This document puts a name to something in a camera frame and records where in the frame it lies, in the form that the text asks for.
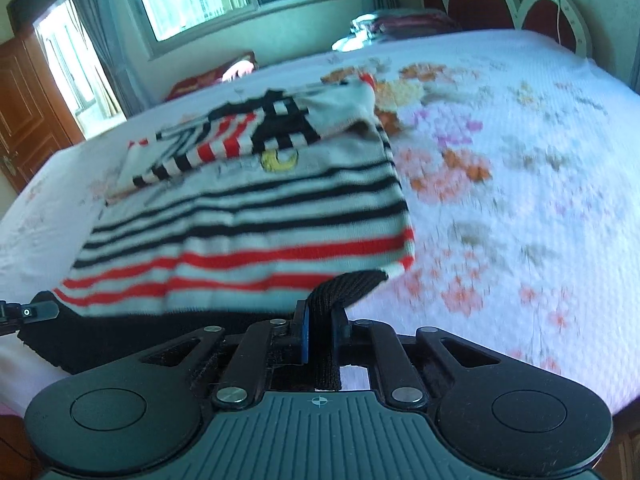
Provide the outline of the striped knit child sweater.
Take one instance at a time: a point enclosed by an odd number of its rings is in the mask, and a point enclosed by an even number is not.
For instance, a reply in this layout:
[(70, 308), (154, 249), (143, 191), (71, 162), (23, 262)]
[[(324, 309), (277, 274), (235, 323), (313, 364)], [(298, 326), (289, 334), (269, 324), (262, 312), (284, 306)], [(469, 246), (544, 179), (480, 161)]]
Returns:
[(128, 146), (51, 321), (21, 342), (78, 374), (206, 325), (240, 332), (300, 300), (350, 306), (414, 260), (367, 73), (228, 102)]

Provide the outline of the brown wooden door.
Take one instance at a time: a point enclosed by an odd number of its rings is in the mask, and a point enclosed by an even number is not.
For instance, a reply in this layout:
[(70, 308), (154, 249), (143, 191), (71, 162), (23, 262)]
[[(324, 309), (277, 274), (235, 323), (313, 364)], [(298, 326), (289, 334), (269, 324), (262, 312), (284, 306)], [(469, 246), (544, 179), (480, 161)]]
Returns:
[(1, 45), (1, 171), (19, 193), (56, 152), (85, 141), (35, 29)]

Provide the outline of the floral white bed sheet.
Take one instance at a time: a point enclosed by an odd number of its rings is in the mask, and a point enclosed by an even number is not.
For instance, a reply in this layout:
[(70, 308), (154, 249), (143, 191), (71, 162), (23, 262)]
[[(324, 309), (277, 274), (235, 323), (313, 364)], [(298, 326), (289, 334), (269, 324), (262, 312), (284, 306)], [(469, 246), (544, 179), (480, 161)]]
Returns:
[[(228, 102), (367, 73), (414, 231), (414, 260), (352, 306), (580, 382), (613, 412), (639, 395), (639, 98), (534, 32), (391, 42), (263, 68), (53, 155), (1, 221), (1, 297), (47, 300), (98, 220), (131, 143)], [(22, 412), (62, 368), (1, 341)]]

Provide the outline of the red folded blanket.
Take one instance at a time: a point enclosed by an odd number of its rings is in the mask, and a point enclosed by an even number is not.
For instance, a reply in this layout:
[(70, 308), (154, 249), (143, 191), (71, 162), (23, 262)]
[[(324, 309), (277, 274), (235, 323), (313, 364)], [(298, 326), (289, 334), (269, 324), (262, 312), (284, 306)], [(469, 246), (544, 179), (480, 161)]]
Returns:
[(244, 77), (253, 73), (255, 70), (257, 70), (255, 53), (253, 51), (246, 51), (208, 72), (178, 81), (169, 91), (165, 101), (169, 102), (179, 99), (195, 91)]

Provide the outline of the stack of folded bedding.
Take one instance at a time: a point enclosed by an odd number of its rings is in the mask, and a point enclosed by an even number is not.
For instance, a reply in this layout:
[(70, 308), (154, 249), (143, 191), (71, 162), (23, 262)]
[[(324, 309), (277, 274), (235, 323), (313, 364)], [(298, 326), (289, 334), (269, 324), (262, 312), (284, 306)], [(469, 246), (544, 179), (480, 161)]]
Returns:
[(461, 32), (461, 25), (437, 9), (385, 9), (362, 14), (350, 23), (349, 34), (332, 44), (336, 52), (360, 50), (382, 44), (420, 37)]

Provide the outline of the left blue-grey curtain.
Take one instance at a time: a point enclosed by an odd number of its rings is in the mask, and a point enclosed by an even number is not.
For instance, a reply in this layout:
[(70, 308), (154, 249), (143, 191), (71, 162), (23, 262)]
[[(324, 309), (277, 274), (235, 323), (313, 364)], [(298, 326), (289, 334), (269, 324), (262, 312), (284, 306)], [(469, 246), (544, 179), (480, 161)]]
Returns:
[(73, 0), (106, 78), (127, 118), (149, 108), (150, 100), (126, 55), (113, 0)]

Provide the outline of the red heart-shaped headboard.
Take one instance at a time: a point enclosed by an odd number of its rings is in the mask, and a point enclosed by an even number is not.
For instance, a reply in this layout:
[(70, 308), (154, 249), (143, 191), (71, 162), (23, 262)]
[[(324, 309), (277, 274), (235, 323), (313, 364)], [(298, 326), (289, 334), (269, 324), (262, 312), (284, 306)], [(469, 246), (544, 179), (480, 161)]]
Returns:
[(572, 0), (422, 0), (464, 30), (518, 29), (556, 41), (582, 58), (592, 55), (589, 28)]

